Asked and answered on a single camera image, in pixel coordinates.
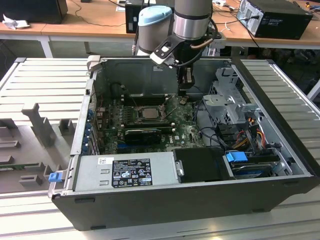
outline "yellow wire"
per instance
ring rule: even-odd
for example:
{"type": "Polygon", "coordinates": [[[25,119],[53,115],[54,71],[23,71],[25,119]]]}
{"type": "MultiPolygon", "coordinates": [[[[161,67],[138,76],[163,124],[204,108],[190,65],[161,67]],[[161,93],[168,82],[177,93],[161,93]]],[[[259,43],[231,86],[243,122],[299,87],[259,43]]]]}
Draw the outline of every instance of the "yellow wire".
{"type": "Polygon", "coordinates": [[[264,137],[263,137],[262,133],[259,132],[259,131],[257,131],[256,133],[260,135],[260,137],[261,137],[261,145],[262,145],[262,147],[264,147],[264,145],[263,145],[264,137]]]}
{"type": "Polygon", "coordinates": [[[246,138],[245,140],[243,140],[242,142],[238,143],[236,146],[234,146],[234,149],[237,149],[239,147],[241,147],[243,144],[245,144],[248,141],[248,138],[246,138]]]}

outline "chip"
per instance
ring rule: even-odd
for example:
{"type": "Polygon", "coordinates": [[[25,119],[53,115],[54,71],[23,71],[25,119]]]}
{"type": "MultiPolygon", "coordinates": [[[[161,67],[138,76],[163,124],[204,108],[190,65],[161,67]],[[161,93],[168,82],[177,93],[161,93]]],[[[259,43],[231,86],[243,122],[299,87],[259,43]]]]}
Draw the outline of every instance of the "chip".
{"type": "Polygon", "coordinates": [[[159,117],[159,112],[156,108],[144,108],[142,110],[142,116],[145,119],[156,119],[159,117]]]}

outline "wooden table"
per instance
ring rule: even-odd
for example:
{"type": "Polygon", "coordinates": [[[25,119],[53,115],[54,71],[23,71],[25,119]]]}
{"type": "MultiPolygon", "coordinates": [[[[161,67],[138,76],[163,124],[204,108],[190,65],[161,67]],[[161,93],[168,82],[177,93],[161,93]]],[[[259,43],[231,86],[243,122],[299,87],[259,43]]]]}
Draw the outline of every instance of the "wooden table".
{"type": "MultiPolygon", "coordinates": [[[[135,35],[126,33],[125,13],[117,12],[117,6],[108,0],[92,0],[91,3],[82,3],[80,0],[66,1],[68,13],[62,24],[32,23],[30,28],[17,30],[8,29],[0,24],[0,39],[40,41],[47,58],[53,57],[50,41],[85,42],[87,53],[90,52],[88,42],[133,42],[135,35]]],[[[301,6],[305,4],[304,1],[297,0],[297,2],[301,6]]],[[[233,7],[239,6],[238,0],[227,0],[227,3],[233,7]]],[[[228,11],[226,7],[220,7],[220,9],[228,11]]],[[[216,23],[236,20],[234,16],[227,12],[215,12],[213,19],[216,23]]],[[[231,30],[223,31],[226,37],[226,46],[256,46],[240,22],[230,23],[227,26],[231,30]]],[[[224,24],[218,25],[219,31],[224,28],[224,24]]],[[[320,20],[312,20],[300,40],[255,38],[255,41],[262,48],[320,49],[320,20]]]]}

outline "power supply label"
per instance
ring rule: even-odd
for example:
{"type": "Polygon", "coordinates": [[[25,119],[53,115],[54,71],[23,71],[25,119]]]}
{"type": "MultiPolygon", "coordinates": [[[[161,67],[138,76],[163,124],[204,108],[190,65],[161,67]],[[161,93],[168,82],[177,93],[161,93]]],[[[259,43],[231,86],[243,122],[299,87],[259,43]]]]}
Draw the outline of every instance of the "power supply label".
{"type": "Polygon", "coordinates": [[[128,188],[150,185],[152,185],[150,158],[113,161],[112,187],[128,188]]]}

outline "motherboard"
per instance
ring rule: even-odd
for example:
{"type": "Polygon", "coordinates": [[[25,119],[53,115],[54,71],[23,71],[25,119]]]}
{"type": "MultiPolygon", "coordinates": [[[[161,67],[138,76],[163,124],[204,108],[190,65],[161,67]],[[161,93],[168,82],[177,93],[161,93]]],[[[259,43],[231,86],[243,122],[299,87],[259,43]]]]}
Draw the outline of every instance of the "motherboard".
{"type": "Polygon", "coordinates": [[[201,148],[195,102],[187,96],[113,99],[97,110],[100,152],[133,154],[201,148]]]}

